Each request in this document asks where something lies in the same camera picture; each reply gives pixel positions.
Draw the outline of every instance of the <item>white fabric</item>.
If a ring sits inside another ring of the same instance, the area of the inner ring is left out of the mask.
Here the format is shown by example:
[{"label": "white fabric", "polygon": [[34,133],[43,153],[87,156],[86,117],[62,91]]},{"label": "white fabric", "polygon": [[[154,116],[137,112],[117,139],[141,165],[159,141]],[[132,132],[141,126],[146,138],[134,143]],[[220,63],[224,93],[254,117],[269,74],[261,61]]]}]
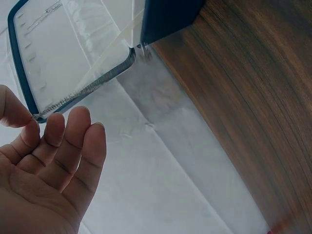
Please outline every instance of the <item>white fabric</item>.
[{"label": "white fabric", "polygon": [[[13,3],[0,0],[0,5],[2,27]],[[0,83],[18,95],[5,27],[0,35]],[[155,54],[150,63],[136,63],[79,105],[90,109],[94,122],[105,124],[108,148],[97,193],[79,233],[268,231],[227,155]],[[19,130],[1,126],[0,132],[2,145]]]}]

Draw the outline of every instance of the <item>container lid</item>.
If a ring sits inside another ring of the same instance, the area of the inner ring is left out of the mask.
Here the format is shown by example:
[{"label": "container lid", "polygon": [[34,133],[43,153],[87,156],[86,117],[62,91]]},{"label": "container lid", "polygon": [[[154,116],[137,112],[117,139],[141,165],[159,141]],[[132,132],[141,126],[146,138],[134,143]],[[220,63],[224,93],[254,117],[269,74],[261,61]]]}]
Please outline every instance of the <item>container lid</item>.
[{"label": "container lid", "polygon": [[68,109],[134,61],[134,50],[101,0],[21,0],[8,26],[19,82],[39,122]]}]

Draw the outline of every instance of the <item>wooden table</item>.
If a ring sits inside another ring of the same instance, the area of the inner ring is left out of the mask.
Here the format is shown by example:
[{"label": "wooden table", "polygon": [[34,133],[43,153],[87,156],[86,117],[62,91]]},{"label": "wooden table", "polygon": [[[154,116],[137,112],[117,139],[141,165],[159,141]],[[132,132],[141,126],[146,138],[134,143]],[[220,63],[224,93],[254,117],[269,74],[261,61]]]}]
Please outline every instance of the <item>wooden table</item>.
[{"label": "wooden table", "polygon": [[154,47],[273,233],[312,233],[312,1],[208,0]]}]

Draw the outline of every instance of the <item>fingernail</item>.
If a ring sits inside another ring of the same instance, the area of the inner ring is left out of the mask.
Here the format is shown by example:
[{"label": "fingernail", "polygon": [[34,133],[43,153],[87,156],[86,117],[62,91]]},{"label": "fingernail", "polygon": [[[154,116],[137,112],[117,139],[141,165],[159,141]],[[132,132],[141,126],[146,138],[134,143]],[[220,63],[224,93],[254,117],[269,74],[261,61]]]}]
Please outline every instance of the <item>fingernail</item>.
[{"label": "fingernail", "polygon": [[83,107],[84,109],[86,109],[90,113],[90,110],[86,106],[81,106],[81,107]]},{"label": "fingernail", "polygon": [[99,124],[104,128],[104,124],[102,124],[101,122],[96,122],[95,124]]}]

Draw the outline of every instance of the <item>palm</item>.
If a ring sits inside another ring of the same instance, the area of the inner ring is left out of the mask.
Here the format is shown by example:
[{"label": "palm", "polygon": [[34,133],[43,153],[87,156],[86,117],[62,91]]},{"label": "palm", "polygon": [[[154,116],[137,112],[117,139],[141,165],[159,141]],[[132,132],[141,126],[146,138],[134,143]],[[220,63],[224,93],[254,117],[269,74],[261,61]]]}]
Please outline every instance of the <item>palm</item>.
[{"label": "palm", "polygon": [[37,176],[11,167],[4,158],[0,164],[1,171],[7,172],[1,179],[12,180],[10,186],[1,184],[0,190],[0,206],[6,209],[1,226],[6,233],[78,232],[81,218],[57,190]]},{"label": "palm", "polygon": [[40,139],[37,123],[9,90],[4,99],[13,104],[1,111],[0,103],[1,121],[25,127],[0,147],[1,231],[77,233],[104,164],[104,128],[91,125],[88,110],[77,107],[66,128],[62,115],[51,115]]}]

